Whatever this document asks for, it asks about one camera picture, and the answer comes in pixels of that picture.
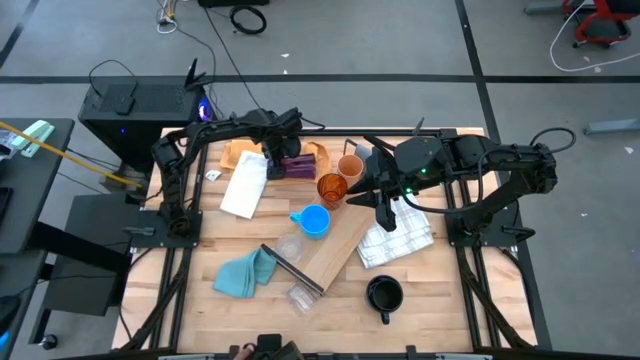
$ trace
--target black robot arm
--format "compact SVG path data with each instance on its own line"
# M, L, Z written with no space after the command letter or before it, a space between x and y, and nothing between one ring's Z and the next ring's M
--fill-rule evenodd
M374 145L366 161L362 180L347 192L359 196L347 202L376 209L377 222L393 231L395 214L390 200L404 198L422 211L457 214L458 226L474 233L491 222L493 214L519 197L532 193L548 193L557 183L556 162L549 148L536 145L502 145L484 136L462 135L442 138L413 137L392 146L375 137L365 137ZM511 171L508 182L481 201L458 209L434 209L411 203L407 194L457 180L476 179L489 171ZM483 197L482 182L479 198Z
M282 160L300 154L298 133L302 129L301 116L297 108L280 116L256 109L225 121L193 123L158 140L151 151L162 179L163 200L159 213L169 227L169 235L186 237L191 233L192 214L184 205L186 184L182 184L182 179L206 144L249 137L255 144L262 144L262 151L269 159L267 179L282 179L285 175ZM182 139L187 139L184 155L177 146Z

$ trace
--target mug handle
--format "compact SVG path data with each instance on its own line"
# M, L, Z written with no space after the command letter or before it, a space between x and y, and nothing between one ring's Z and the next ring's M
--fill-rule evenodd
M293 213L291 213L291 215L289 215L289 219L291 219L291 221L293 221L296 224L300 224L300 216L301 215L302 215L302 213L293 212Z
M387 312L381 312L380 313L380 317L382 318L382 323L385 325L389 325L389 313Z

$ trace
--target black desk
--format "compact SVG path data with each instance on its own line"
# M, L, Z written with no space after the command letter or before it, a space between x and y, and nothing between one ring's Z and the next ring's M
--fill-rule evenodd
M19 130L38 119L0 119ZM56 129L46 143L66 150L74 122L71 119L47 119ZM31 231L40 217L61 158L44 149L33 158L16 154L8 163L0 164L0 186L13 188L13 196L0 224L0 296L12 295L38 281L46 259L46 251L25 249ZM29 307L33 289L22 293L18 315L9 330L9 340L0 349L0 359L8 359Z

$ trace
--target wooden cutting board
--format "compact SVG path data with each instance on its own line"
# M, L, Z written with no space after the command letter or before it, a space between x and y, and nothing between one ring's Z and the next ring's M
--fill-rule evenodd
M292 225L286 236L298 237L302 243L302 256L296 262L289 262L266 245L262 246L288 272L320 294L329 288L373 224L374 209L343 203L329 211L329 215L329 233L320 240L306 238L300 226Z

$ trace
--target wooden table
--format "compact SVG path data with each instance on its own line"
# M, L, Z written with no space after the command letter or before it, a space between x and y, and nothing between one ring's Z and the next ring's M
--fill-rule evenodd
M481 128L457 130L459 134L483 134ZM364 142L359 137L351 138ZM305 140L325 145L335 169L342 155L344 139L323 136ZM406 138L384 139L394 144ZM224 144L210 144L205 171L218 169ZM369 270L364 269L357 252L351 254L325 297L305 316L299 316L288 303L285 292L296 280L280 267L276 268L267 286L256 287L253 299L235 299L214 291L212 284L222 264L246 255L261 243L273 246L290 227L289 213L300 211L316 194L315 184L284 187L271 182L253 219L246 220L219 210L230 179L231 172L223 171L215 183L205 181L202 189L202 237L191 260L178 346L180 353L226 353L230 345L255 342L258 334L266 333L281 333L284 342L294 340L301 351L309 353L397 353L405 352L406 345L412 344L418 352L472 350L455 251L448 244L442 215L427 214L435 243L421 251ZM487 174L484 184L485 194L495 190L495 175ZM160 176L156 168L149 194L156 193L159 187ZM458 187L454 188L458 206L461 206ZM474 194L477 184L469 182L469 188ZM424 206L447 205L443 187L422 191L418 199ZM159 203L159 199L154 199L148 206L154 208ZM495 248L485 248L483 254L495 304L525 340L535 343L518 269ZM122 310L132 332L156 303L164 256L164 249L151 251L129 276ZM180 258L176 256L174 269ZM388 326L382 325L380 316L365 302L365 286L379 274L398 279L405 293L402 307L392 314ZM483 344L489 345L484 312L477 299L475 304ZM161 345L167 344L167 318L170 320L171 316L165 316ZM113 346L122 345L126 340L119 323Z

